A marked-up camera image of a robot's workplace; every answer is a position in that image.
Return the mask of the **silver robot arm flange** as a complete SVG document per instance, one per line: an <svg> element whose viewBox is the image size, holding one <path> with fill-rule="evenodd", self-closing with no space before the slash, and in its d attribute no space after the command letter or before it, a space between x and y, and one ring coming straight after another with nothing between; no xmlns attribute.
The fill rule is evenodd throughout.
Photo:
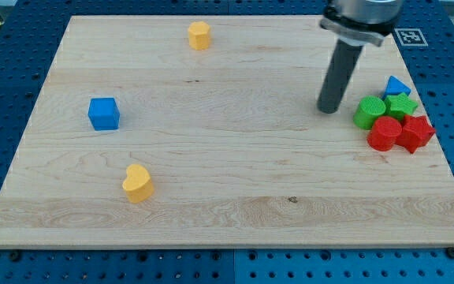
<svg viewBox="0 0 454 284"><path fill-rule="evenodd" d="M380 47L400 19L404 0L329 0L320 27L353 47Z"/></svg>

